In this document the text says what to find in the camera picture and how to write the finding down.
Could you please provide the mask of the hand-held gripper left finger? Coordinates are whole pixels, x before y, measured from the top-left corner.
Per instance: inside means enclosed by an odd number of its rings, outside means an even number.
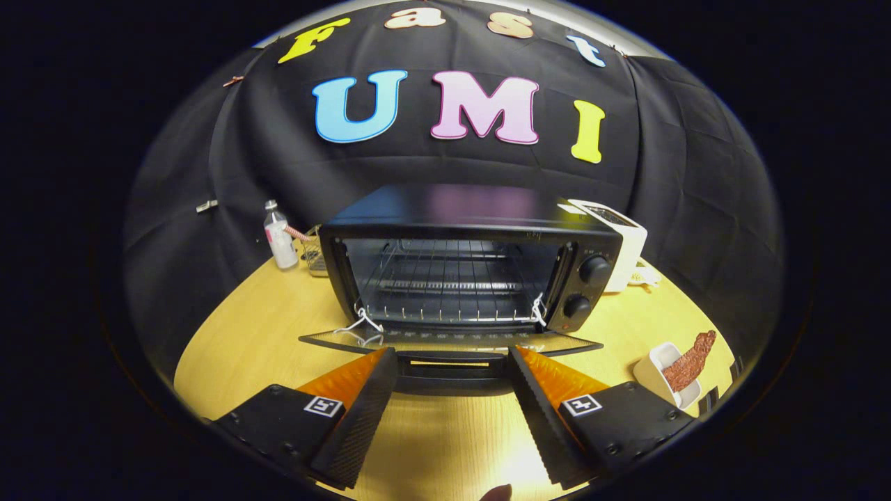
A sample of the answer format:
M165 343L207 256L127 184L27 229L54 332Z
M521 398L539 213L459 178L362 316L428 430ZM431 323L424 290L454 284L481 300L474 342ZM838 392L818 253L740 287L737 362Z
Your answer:
M377 349L298 389L271 384L211 422L293 478L354 488L397 383L397 352Z

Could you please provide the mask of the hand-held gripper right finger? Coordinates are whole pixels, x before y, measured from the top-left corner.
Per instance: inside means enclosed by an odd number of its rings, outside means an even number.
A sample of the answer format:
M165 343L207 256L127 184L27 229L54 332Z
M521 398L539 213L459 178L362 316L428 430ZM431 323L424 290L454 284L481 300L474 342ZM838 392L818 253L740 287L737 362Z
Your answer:
M624 475L694 423L633 381L610 386L521 346L507 364L547 475L563 488Z

